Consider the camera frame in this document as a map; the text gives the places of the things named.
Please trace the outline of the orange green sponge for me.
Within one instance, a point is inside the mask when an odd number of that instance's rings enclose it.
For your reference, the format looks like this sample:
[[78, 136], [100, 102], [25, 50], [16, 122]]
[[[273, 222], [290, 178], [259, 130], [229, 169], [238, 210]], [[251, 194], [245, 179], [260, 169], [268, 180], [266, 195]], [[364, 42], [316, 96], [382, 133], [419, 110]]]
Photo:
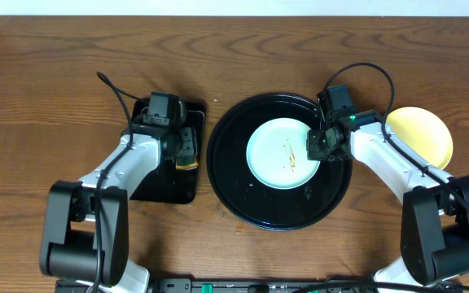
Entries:
[[176, 158], [175, 168], [177, 170], [192, 170], [199, 167], [196, 156], [181, 156]]

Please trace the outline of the rectangular black tray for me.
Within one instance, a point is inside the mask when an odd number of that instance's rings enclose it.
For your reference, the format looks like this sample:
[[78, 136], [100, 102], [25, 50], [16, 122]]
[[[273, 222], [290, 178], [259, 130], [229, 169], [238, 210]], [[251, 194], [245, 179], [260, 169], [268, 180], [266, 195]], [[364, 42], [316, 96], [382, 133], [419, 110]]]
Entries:
[[[185, 104], [187, 118], [183, 126], [195, 129], [198, 149], [195, 158], [196, 162], [199, 162], [204, 134], [206, 106], [204, 102], [198, 99], [187, 100]], [[144, 177], [130, 199], [137, 201], [188, 204], [195, 198], [198, 179], [198, 167], [189, 170], [180, 170], [176, 169], [175, 160], [163, 160], [158, 169]]]

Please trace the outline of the light green plate top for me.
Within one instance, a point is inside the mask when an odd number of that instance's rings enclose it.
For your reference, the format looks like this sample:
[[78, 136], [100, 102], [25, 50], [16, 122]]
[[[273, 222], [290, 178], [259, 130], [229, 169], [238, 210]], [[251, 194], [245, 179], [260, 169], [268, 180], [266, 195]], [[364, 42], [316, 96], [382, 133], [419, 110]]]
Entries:
[[266, 121], [249, 138], [246, 160], [252, 175], [264, 185], [290, 190], [304, 185], [320, 163], [308, 159], [310, 127], [300, 120], [278, 118]]

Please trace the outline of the yellow plate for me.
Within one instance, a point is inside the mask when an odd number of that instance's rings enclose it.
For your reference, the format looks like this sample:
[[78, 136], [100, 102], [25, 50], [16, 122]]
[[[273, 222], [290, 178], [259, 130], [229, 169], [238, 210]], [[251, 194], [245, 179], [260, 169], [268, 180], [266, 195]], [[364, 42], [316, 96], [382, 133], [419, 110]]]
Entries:
[[427, 162], [444, 169], [451, 161], [454, 144], [445, 123], [421, 107], [402, 107], [387, 117], [393, 132]]

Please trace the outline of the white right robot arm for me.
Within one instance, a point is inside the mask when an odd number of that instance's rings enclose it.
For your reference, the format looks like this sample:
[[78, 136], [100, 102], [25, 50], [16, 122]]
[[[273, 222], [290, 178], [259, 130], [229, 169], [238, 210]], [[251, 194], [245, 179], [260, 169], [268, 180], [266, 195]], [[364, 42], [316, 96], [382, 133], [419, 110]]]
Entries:
[[401, 257], [358, 285], [378, 292], [469, 291], [469, 176], [454, 177], [403, 143], [375, 111], [329, 110], [309, 131], [310, 160], [357, 160], [402, 203]]

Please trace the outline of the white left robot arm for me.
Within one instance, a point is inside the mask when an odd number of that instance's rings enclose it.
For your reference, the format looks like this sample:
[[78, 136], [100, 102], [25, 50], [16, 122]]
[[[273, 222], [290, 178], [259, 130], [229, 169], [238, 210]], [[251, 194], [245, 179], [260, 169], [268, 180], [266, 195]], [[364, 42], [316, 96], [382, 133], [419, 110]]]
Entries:
[[141, 191], [179, 186], [164, 162], [197, 160], [201, 134], [188, 125], [133, 124], [117, 148], [76, 182], [49, 190], [39, 267], [85, 292], [146, 292], [148, 269], [129, 258], [128, 205]]

